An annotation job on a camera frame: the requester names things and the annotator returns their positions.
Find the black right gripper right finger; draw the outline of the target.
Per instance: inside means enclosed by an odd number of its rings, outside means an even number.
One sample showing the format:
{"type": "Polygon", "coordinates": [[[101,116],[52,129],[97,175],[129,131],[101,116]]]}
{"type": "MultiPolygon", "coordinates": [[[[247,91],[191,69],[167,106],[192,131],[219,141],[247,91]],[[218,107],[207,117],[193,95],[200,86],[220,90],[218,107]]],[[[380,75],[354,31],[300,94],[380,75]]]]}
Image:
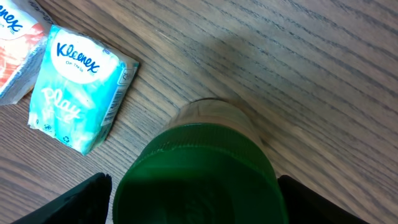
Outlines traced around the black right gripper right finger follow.
{"type": "Polygon", "coordinates": [[[288,210],[289,223],[368,224],[288,175],[278,179],[288,210]]]}

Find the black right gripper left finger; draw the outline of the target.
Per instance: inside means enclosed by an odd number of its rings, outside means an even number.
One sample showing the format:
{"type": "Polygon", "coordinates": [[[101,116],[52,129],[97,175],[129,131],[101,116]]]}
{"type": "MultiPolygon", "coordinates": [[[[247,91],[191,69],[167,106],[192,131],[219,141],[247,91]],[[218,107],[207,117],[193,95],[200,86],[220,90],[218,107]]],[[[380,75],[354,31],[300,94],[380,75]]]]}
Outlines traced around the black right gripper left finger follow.
{"type": "Polygon", "coordinates": [[[99,172],[12,224],[105,224],[112,179],[99,172]]]}

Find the teal tissue pack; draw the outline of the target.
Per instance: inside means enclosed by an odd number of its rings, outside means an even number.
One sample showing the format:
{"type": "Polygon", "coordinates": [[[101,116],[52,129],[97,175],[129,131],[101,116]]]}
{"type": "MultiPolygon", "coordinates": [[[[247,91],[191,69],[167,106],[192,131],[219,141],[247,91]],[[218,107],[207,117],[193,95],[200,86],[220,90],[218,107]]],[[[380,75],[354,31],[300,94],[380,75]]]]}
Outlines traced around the teal tissue pack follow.
{"type": "Polygon", "coordinates": [[[88,154],[107,137],[139,62],[53,25],[30,99],[28,125],[88,154]]]}

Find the orange tissue pack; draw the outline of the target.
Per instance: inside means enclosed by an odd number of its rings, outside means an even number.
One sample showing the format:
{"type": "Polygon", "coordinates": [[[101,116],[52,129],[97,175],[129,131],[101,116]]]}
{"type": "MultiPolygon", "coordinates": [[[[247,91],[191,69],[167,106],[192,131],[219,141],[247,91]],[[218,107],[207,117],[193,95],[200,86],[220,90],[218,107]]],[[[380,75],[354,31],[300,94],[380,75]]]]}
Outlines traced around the orange tissue pack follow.
{"type": "Polygon", "coordinates": [[[35,0],[1,0],[1,105],[33,89],[53,19],[35,0]]]}

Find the green lidded container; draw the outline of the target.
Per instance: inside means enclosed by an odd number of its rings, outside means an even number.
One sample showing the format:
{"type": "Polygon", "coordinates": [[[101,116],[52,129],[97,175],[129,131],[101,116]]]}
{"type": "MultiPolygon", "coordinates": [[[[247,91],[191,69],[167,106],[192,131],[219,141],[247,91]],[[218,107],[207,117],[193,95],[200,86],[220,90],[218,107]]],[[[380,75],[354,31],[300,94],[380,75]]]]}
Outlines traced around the green lidded container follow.
{"type": "Polygon", "coordinates": [[[251,120],[224,100],[184,106],[120,181],[115,223],[287,223],[251,120]]]}

